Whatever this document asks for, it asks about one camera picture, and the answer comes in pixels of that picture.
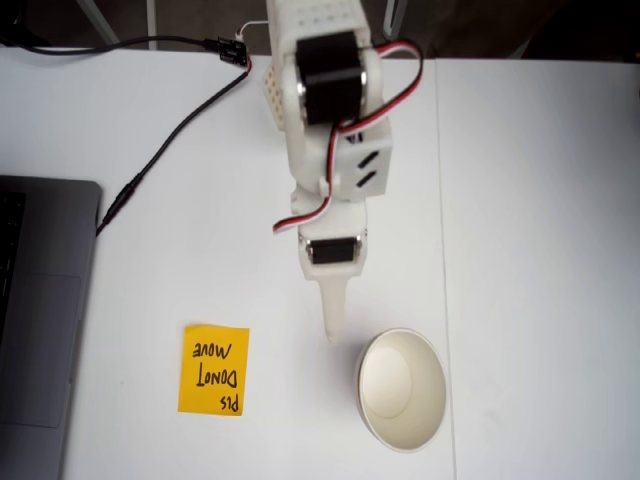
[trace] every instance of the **table seam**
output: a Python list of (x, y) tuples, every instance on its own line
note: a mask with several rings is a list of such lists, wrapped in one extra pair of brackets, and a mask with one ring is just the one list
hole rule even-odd
[(458, 479), (458, 462), (456, 458), (456, 434), (453, 415), (453, 378), (451, 376), (451, 341), (449, 338), (449, 302), (447, 295), (447, 260), (444, 246), (444, 204), (442, 195), (442, 155), (440, 152), (440, 96), (438, 94), (438, 60), (434, 61), (435, 93), (436, 93), (436, 139), (438, 142), (438, 187), (440, 190), (440, 242), (442, 249), (442, 278), (444, 294), (444, 324), (447, 337), (447, 373), (449, 376), (449, 408), (451, 414), (451, 452), (453, 455), (453, 478)]

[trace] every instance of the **laptop keyboard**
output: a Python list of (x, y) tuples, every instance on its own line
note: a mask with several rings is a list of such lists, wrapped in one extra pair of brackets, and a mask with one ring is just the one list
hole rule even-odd
[(0, 192), (0, 342), (9, 303), (13, 266), (18, 253), (25, 201), (24, 193)]

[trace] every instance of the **cup rim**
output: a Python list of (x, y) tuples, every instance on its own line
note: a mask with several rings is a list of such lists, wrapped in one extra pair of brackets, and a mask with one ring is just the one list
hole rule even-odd
[[(384, 440), (378, 434), (378, 432), (373, 428), (373, 426), (371, 424), (371, 420), (369, 420), (369, 415), (367, 415), (367, 410), (365, 408), (364, 395), (363, 395), (363, 385), (362, 385), (362, 383), (363, 383), (362, 367), (364, 365), (364, 362), (365, 362), (366, 358), (369, 356), (369, 353), (371, 353), (371, 350), (373, 349), (373, 347), (383, 337), (385, 337), (385, 336), (387, 336), (389, 334), (392, 334), (392, 333), (409, 333), (409, 334), (415, 335), (416, 337), (421, 339), (423, 342), (425, 342), (427, 344), (427, 346), (429, 346), (429, 348), (431, 348), (433, 353), (436, 355), (436, 358), (438, 359), (438, 362), (440, 363), (440, 368), (442, 369), (442, 376), (444, 377), (444, 395), (445, 395), (445, 397), (444, 397), (444, 412), (442, 413), (442, 419), (440, 420), (440, 424), (438, 425), (438, 428), (433, 433), (433, 435), (431, 435), (431, 437), (426, 442), (424, 442), (422, 445), (418, 445), (415, 448), (398, 448), (398, 447), (396, 447), (394, 445), (391, 445), (386, 440)], [(444, 366), (442, 364), (442, 359), (440, 358), (440, 355), (438, 354), (438, 351), (435, 349), (433, 344), (427, 339), (427, 337), (422, 335), (420, 332), (416, 332), (415, 330), (413, 330), (411, 328), (403, 328), (403, 327), (390, 328), (388, 330), (385, 330), (384, 332), (379, 333), (375, 337), (373, 337), (371, 339), (371, 341), (369, 342), (369, 344), (365, 347), (364, 354), (362, 355), (362, 359), (360, 360), (360, 363), (358, 365), (358, 404), (359, 404), (359, 407), (360, 407), (360, 411), (362, 412), (362, 416), (364, 417), (364, 421), (365, 421), (365, 423), (367, 425), (367, 429), (387, 448), (390, 448), (391, 450), (393, 450), (395, 452), (398, 452), (398, 453), (414, 453), (414, 452), (418, 452), (418, 451), (422, 450), (423, 448), (426, 448), (426, 446), (429, 445), (433, 441), (434, 438), (436, 438), (436, 436), (438, 435), (438, 433), (442, 429), (442, 424), (444, 423), (444, 419), (447, 416), (447, 411), (449, 409), (449, 388), (448, 388), (447, 376), (445, 374)]]

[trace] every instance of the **laptop trackpad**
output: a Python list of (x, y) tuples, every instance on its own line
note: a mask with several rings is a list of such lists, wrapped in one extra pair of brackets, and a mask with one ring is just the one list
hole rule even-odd
[(0, 358), (0, 422), (55, 428), (69, 383), (80, 278), (16, 275), (12, 283)]

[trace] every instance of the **cable connector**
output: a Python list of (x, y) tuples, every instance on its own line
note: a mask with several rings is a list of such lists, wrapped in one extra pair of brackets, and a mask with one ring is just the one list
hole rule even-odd
[(247, 66), (247, 46), (243, 42), (229, 38), (218, 37), (220, 60), (233, 65)]

